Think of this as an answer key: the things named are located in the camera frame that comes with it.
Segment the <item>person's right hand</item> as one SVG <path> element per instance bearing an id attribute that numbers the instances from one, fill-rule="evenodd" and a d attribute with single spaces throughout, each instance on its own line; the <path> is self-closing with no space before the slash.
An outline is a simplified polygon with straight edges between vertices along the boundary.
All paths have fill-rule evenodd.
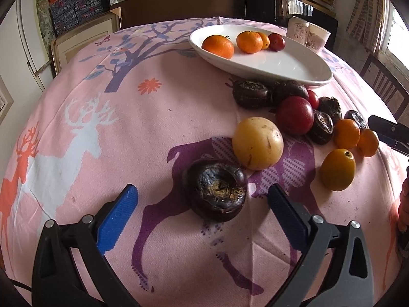
<path id="1" fill-rule="evenodd" d="M 405 178 L 402 184 L 402 190 L 400 193 L 400 205 L 398 208 L 398 230 L 400 232 L 406 232 L 409 225 L 409 198 L 408 198 L 408 178 Z"/>

